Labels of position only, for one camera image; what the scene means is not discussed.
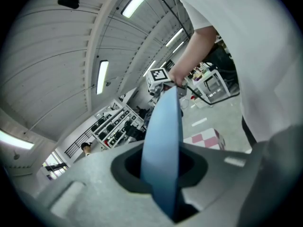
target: pink and white checkered box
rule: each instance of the pink and white checkered box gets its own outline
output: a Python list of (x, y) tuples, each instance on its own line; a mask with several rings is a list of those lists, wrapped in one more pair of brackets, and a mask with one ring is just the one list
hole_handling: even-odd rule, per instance
[(213, 128), (183, 139), (183, 142), (211, 149), (225, 150), (225, 140), (223, 136)]

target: ceiling beam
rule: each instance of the ceiling beam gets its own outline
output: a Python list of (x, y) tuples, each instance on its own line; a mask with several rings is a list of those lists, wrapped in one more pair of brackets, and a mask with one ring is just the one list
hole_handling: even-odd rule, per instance
[[(177, 10), (177, 6), (174, 6), (172, 8), (172, 10), (174, 12), (176, 12)], [(146, 39), (144, 40), (143, 44), (141, 45), (141, 47), (139, 48), (137, 54), (135, 55), (134, 59), (132, 60), (129, 68), (126, 71), (126, 75), (123, 78), (119, 90), (118, 90), (118, 95), (121, 94), (127, 80), (130, 77), (130, 72), (132, 72), (136, 66), (138, 65), (138, 63), (140, 62), (141, 57), (144, 55), (144, 52), (146, 51), (146, 49), (150, 46), (150, 44), (153, 42), (153, 40), (155, 39), (155, 37), (157, 36), (157, 34), (160, 32), (160, 30), (163, 29), (163, 27), (165, 26), (165, 24), (167, 24), (169, 22), (170, 19), (173, 18), (173, 14), (169, 11), (166, 15), (164, 15), (164, 17), (157, 23), (157, 25), (153, 28), (153, 30), (149, 33), (149, 35), (146, 37)]]
[[(103, 26), (117, 1), (118, 0), (105, 0), (105, 3), (102, 4), (102, 7), (99, 10), (99, 13), (94, 22), (94, 26), (91, 30), (91, 33), (89, 36), (87, 52), (86, 52), (86, 59), (85, 59), (85, 71), (84, 71), (85, 88), (89, 88), (91, 86), (93, 61), (94, 61), (94, 56), (96, 53), (96, 47), (98, 44), (98, 40), (100, 38)], [(91, 90), (90, 89), (86, 90), (85, 98), (86, 98), (86, 102), (87, 102), (88, 113), (91, 114)]]

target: ceiling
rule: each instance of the ceiling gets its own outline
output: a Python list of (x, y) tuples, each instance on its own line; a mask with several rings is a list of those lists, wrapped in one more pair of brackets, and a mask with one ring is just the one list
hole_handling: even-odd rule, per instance
[[(160, 0), (146, 0), (131, 18), (121, 10), (129, 0), (80, 0), (78, 9), (57, 0), (30, 0), (13, 24), (0, 62), (0, 106), (31, 131), (53, 141), (136, 87), (153, 60), (160, 67), (184, 32)], [(186, 30), (192, 26), (182, 4), (166, 0)], [(108, 60), (108, 87), (96, 95), (100, 60)]]

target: floor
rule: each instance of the floor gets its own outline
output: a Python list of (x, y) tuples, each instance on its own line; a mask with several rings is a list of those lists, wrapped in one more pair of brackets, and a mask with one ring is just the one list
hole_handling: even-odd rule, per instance
[[(212, 101), (227, 97), (223, 87), (217, 86), (215, 83), (210, 85), (209, 94), (217, 92), (218, 89), (219, 92), (210, 98)], [(235, 86), (231, 89), (231, 94), (233, 95), (237, 91), (239, 91), (238, 87)], [(226, 150), (245, 152), (251, 149), (242, 129), (240, 96), (215, 104), (213, 107), (203, 104), (203, 108), (199, 109), (194, 106), (192, 100), (181, 101), (184, 113), (182, 118), (183, 138), (214, 128), (224, 137)]]

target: black pants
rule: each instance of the black pants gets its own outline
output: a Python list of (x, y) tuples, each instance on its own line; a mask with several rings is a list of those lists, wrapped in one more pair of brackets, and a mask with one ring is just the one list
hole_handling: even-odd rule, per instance
[(250, 143), (250, 146), (253, 147), (254, 144), (256, 144), (256, 139), (255, 137), (252, 135), (250, 129), (248, 128), (244, 118), (242, 117), (242, 128), (246, 134), (246, 137), (248, 139), (248, 142)]

